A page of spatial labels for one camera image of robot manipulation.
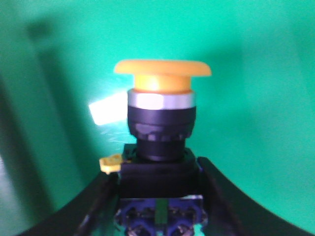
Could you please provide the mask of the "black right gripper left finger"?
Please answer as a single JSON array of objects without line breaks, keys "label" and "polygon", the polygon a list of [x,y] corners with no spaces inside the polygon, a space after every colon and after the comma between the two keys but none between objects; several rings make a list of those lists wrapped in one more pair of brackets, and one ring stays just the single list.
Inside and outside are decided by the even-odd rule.
[{"label": "black right gripper left finger", "polygon": [[118,174],[100,172],[73,200],[21,236],[90,236],[118,190]]}]

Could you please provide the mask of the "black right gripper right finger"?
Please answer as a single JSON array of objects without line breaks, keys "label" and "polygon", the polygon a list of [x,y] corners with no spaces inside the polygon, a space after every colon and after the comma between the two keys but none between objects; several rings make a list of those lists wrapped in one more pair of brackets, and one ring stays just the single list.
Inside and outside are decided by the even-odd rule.
[{"label": "black right gripper right finger", "polygon": [[201,168],[207,236],[306,236],[301,228],[262,207],[236,187],[206,157],[197,159]]}]

